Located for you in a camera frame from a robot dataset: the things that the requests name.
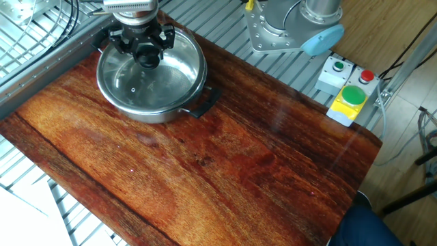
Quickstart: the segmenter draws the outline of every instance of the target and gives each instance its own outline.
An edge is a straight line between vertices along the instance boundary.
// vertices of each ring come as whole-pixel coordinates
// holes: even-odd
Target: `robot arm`
[[[104,0],[102,9],[122,24],[109,30],[110,42],[118,52],[131,54],[142,67],[156,68],[163,51],[173,48],[175,29],[172,24],[158,23],[158,0]]]

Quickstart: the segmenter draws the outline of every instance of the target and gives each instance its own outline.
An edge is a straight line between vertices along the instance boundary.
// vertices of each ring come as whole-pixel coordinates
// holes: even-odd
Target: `red button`
[[[366,81],[366,82],[370,82],[370,81],[373,81],[373,79],[375,79],[375,75],[370,70],[364,70],[361,73],[361,79]]]

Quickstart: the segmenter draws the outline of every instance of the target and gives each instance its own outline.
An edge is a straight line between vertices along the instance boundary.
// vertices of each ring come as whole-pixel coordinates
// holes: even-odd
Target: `emergency stop button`
[[[364,70],[361,72],[360,76],[360,82],[367,85],[370,81],[373,81],[375,79],[375,75],[370,70]]]

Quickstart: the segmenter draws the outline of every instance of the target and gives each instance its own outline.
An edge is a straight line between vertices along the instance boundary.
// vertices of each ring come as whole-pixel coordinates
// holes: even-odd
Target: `green button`
[[[344,68],[344,64],[342,64],[340,61],[337,61],[337,62],[334,63],[333,68],[334,68],[334,70],[336,70],[338,72],[342,71],[343,68]]]
[[[344,100],[353,105],[360,105],[366,100],[364,91],[355,85],[346,86],[341,93]]]

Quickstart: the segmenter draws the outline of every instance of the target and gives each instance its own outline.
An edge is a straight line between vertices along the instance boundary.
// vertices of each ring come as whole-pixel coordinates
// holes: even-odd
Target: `yellow button base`
[[[361,109],[363,109],[364,104],[367,102],[368,97],[364,100],[363,103],[360,105],[353,105],[343,98],[343,90],[345,87],[341,88],[340,93],[335,98],[333,104],[330,106],[330,109],[333,111],[340,112],[344,115],[346,115],[350,120],[355,120],[358,114],[360,113]]]

